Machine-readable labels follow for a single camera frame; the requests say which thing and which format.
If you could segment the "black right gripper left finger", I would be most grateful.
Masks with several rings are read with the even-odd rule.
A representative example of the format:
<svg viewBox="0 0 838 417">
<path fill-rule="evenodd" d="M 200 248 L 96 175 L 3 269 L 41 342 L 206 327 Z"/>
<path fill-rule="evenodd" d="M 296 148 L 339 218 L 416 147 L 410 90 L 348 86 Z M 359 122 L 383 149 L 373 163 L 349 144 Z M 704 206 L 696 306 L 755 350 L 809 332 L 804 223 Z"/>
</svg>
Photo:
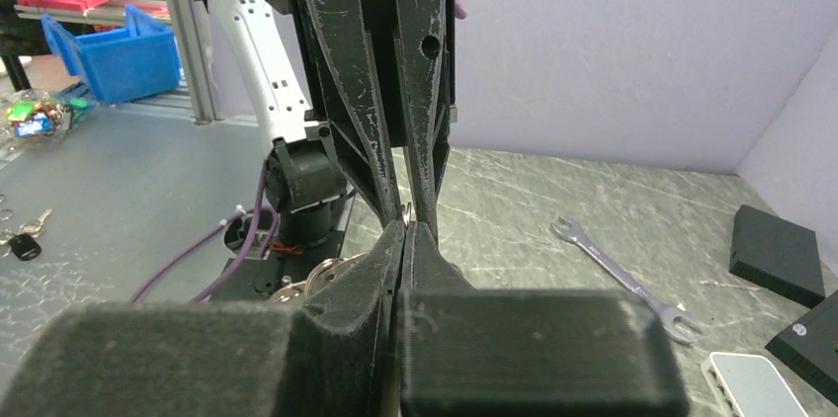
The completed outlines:
<svg viewBox="0 0 838 417">
<path fill-rule="evenodd" d="M 5 416 L 394 416 L 392 302 L 406 226 L 297 304 L 98 303 L 54 318 Z"/>
</svg>

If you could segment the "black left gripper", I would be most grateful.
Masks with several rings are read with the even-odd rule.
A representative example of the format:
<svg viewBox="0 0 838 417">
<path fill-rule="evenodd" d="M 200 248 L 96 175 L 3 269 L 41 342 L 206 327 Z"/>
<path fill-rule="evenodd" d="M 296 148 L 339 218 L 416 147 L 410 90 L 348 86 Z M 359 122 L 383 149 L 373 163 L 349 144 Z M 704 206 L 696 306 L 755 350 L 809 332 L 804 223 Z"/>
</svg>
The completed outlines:
<svg viewBox="0 0 838 417">
<path fill-rule="evenodd" d="M 454 0 L 265 1 L 293 18 L 310 92 L 301 133 L 269 136 L 272 192 L 327 199 L 353 186 L 387 226 L 400 218 L 402 149 L 416 219 L 436 238 L 456 113 Z"/>
</svg>

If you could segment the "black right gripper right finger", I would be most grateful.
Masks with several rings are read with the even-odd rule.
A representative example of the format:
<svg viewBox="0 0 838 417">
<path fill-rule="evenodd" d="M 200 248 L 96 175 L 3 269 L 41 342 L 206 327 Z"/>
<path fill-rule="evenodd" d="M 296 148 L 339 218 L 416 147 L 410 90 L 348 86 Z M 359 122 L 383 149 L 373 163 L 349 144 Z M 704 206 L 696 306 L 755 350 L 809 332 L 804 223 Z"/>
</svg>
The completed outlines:
<svg viewBox="0 0 838 417">
<path fill-rule="evenodd" d="M 689 412 L 660 320 L 625 292 L 477 289 L 414 221 L 397 303 L 404 416 Z"/>
</svg>

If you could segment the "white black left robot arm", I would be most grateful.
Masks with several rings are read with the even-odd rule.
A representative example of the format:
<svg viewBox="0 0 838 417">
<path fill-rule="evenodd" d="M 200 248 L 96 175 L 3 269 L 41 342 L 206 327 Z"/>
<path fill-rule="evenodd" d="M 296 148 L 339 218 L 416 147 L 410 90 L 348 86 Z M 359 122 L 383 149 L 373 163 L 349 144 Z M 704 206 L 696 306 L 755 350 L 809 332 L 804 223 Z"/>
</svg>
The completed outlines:
<svg viewBox="0 0 838 417">
<path fill-rule="evenodd" d="M 241 69 L 285 215 L 345 188 L 437 232 L 457 114 L 457 0 L 196 0 Z"/>
</svg>

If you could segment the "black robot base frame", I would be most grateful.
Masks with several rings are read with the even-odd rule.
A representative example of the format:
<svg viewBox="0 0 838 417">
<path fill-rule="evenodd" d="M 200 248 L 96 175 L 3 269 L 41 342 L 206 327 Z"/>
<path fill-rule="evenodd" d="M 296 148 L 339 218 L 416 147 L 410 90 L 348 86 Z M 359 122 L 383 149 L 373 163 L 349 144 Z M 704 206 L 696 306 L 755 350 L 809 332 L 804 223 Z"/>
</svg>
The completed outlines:
<svg viewBox="0 0 838 417">
<path fill-rule="evenodd" d="M 303 282 L 323 261 L 341 255 L 349 218 L 334 223 L 325 241 L 313 246 L 288 246 L 274 240 L 265 254 L 261 245 L 272 223 L 271 216 L 261 214 L 257 236 L 248 255 L 237 270 L 210 297 L 210 301 L 264 301 L 279 289 Z"/>
</svg>

